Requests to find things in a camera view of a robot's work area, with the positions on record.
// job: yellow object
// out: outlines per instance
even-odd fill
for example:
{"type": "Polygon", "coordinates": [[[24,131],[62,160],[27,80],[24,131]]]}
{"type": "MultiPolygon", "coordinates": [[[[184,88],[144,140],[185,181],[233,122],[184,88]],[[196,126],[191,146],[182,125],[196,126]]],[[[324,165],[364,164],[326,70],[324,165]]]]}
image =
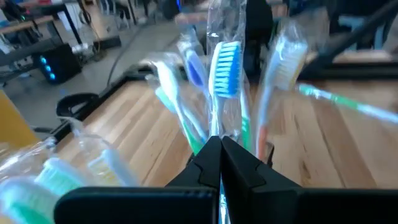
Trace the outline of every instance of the yellow object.
{"type": "Polygon", "coordinates": [[[8,142],[18,149],[35,144],[40,139],[36,137],[17,108],[0,90],[0,142],[8,142]]]}

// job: blue bristles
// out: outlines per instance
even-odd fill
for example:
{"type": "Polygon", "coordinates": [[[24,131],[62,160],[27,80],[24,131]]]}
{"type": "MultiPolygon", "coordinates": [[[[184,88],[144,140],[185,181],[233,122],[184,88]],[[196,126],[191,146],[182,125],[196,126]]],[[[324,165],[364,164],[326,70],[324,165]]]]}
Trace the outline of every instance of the blue bristles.
{"type": "Polygon", "coordinates": [[[218,53],[214,92],[224,98],[235,98],[239,92],[241,69],[240,42],[224,43],[218,53]]]}

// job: black box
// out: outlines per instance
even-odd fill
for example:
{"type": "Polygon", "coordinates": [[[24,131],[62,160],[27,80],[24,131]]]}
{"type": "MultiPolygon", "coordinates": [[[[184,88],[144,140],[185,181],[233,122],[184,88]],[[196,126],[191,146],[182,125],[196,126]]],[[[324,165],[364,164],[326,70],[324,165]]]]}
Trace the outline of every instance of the black box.
{"type": "Polygon", "coordinates": [[[34,60],[51,84],[64,83],[81,72],[79,61],[68,44],[37,54],[34,60]]]}

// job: toothbrush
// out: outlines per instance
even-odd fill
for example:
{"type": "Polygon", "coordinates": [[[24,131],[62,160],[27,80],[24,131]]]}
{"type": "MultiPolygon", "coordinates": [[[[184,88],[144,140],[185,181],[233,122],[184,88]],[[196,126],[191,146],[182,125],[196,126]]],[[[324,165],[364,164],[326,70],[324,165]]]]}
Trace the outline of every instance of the toothbrush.
{"type": "Polygon", "coordinates": [[[187,68],[188,79],[203,92],[204,96],[208,96],[206,88],[207,71],[198,54],[194,50],[188,49],[183,54],[183,59],[187,68]]]}
{"type": "Polygon", "coordinates": [[[28,177],[11,177],[0,184],[1,213],[16,223],[53,224],[57,199],[28,177]]]}
{"type": "Polygon", "coordinates": [[[82,137],[99,140],[105,145],[101,154],[87,164],[87,167],[94,174],[100,184],[108,186],[136,186],[137,179],[130,173],[126,163],[120,158],[111,143],[105,141],[96,134],[84,134],[82,137]]]}
{"type": "Polygon", "coordinates": [[[165,62],[153,62],[154,66],[157,68],[157,72],[159,74],[160,85],[165,93],[165,95],[169,98],[175,108],[175,112],[181,122],[182,129],[187,137],[188,143],[194,153],[194,155],[198,154],[200,149],[204,146],[204,143],[201,141],[197,141],[193,135],[193,131],[190,126],[186,122],[186,117],[182,111],[182,106],[180,102],[179,96],[179,87],[176,77],[174,76],[174,70],[167,65],[165,62]]]}
{"type": "MultiPolygon", "coordinates": [[[[166,94],[164,93],[162,87],[157,87],[155,90],[155,94],[158,97],[158,99],[166,106],[167,109],[169,109],[169,111],[171,113],[177,113],[173,103],[169,100],[169,98],[166,96],[166,94]]],[[[197,119],[197,117],[193,114],[193,112],[186,106],[183,105],[183,103],[181,103],[181,107],[182,107],[182,111],[184,113],[184,115],[187,117],[187,119],[189,119],[192,124],[193,127],[195,127],[197,133],[200,135],[201,140],[203,142],[205,142],[207,140],[207,134],[206,132],[203,130],[200,121],[197,119]]]]}
{"type": "Polygon", "coordinates": [[[275,90],[291,89],[304,65],[308,45],[305,42],[291,42],[281,36],[266,69],[264,89],[259,100],[256,131],[256,157],[263,159],[266,153],[270,102],[275,90]]]}
{"type": "MultiPolygon", "coordinates": [[[[169,98],[164,93],[162,87],[160,86],[159,79],[156,78],[154,75],[146,75],[145,79],[147,80],[148,84],[155,90],[155,94],[158,99],[165,105],[165,107],[171,113],[177,113],[175,111],[173,103],[169,100],[169,98]]],[[[183,102],[181,102],[182,111],[184,115],[191,121],[193,126],[195,127],[197,133],[200,135],[201,140],[205,142],[208,138],[208,135],[204,131],[201,122],[198,120],[197,116],[188,108],[186,107],[183,102]]]]}
{"type": "Polygon", "coordinates": [[[71,123],[72,132],[79,139],[81,149],[86,153],[87,168],[101,185],[136,186],[137,180],[130,173],[126,163],[120,158],[112,144],[101,136],[89,134],[83,123],[75,118],[61,117],[71,123]],[[99,141],[99,145],[90,145],[99,141]]]}
{"type": "Polygon", "coordinates": [[[318,88],[307,84],[298,84],[296,89],[298,89],[299,92],[303,95],[314,96],[315,98],[324,98],[326,100],[336,103],[337,105],[360,111],[377,119],[398,124],[398,114],[392,113],[390,111],[386,111],[375,106],[366,105],[364,103],[360,103],[347,97],[330,93],[324,90],[319,90],[318,88]]]}
{"type": "Polygon", "coordinates": [[[58,158],[45,161],[35,182],[58,196],[89,184],[74,167],[58,158]]]}
{"type": "Polygon", "coordinates": [[[237,98],[241,79],[241,43],[220,42],[211,59],[209,93],[211,109],[211,136],[223,134],[222,113],[225,100],[237,98]]]}

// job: plastic packaging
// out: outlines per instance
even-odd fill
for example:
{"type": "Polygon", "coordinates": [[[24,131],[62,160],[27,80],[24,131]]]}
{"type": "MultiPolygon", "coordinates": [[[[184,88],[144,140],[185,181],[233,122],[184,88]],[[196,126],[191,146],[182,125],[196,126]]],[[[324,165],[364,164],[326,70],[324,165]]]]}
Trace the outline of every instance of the plastic packaging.
{"type": "Polygon", "coordinates": [[[240,41],[241,49],[244,49],[245,28],[246,0],[211,0],[207,20],[207,54],[213,55],[216,45],[222,41],[240,41]]]}
{"type": "Polygon", "coordinates": [[[74,167],[53,154],[55,139],[13,151],[0,164],[0,212],[16,223],[53,223],[63,194],[89,185],[74,167]]]}
{"type": "Polygon", "coordinates": [[[48,138],[12,154],[0,164],[0,181],[11,177],[28,177],[58,196],[89,185],[90,181],[75,167],[52,154],[54,147],[55,139],[48,138]]]}
{"type": "Polygon", "coordinates": [[[130,172],[117,150],[101,136],[91,134],[84,129],[83,123],[74,118],[66,118],[72,126],[72,132],[78,139],[81,156],[85,164],[83,172],[94,179],[96,185],[136,186],[137,180],[130,172]]]}
{"type": "Polygon", "coordinates": [[[28,177],[11,177],[0,184],[0,212],[15,223],[51,224],[58,197],[28,177]]]}
{"type": "Polygon", "coordinates": [[[207,114],[209,120],[211,99],[208,91],[209,75],[205,66],[206,55],[197,39],[195,30],[189,29],[181,34],[181,38],[177,42],[177,48],[180,52],[187,78],[193,89],[197,90],[197,92],[189,94],[201,95],[200,98],[204,98],[204,100],[195,100],[195,105],[199,106],[200,114],[207,114]]]}
{"type": "Polygon", "coordinates": [[[267,62],[267,68],[261,74],[257,91],[254,124],[256,127],[253,145],[258,159],[267,159],[266,142],[268,125],[285,91],[290,91],[305,63],[308,43],[302,28],[291,21],[281,31],[267,62]]]}
{"type": "Polygon", "coordinates": [[[292,18],[288,18],[288,24],[290,20],[295,21],[302,27],[301,32],[304,33],[312,50],[322,48],[329,39],[330,21],[326,7],[305,10],[292,18]]]}
{"type": "Polygon", "coordinates": [[[223,105],[223,132],[220,136],[228,135],[251,151],[251,119],[248,79],[243,70],[243,53],[245,46],[246,1],[211,1],[208,10],[207,24],[207,53],[214,57],[216,46],[220,42],[240,42],[241,74],[239,78],[239,94],[236,100],[228,99],[223,105]]]}
{"type": "Polygon", "coordinates": [[[177,114],[182,133],[196,155],[208,139],[207,130],[203,126],[203,119],[190,102],[192,95],[196,93],[192,89],[184,91],[178,81],[181,76],[176,68],[175,62],[167,53],[151,54],[148,61],[155,70],[155,76],[147,76],[148,84],[154,89],[155,94],[161,102],[172,112],[177,114]]]}

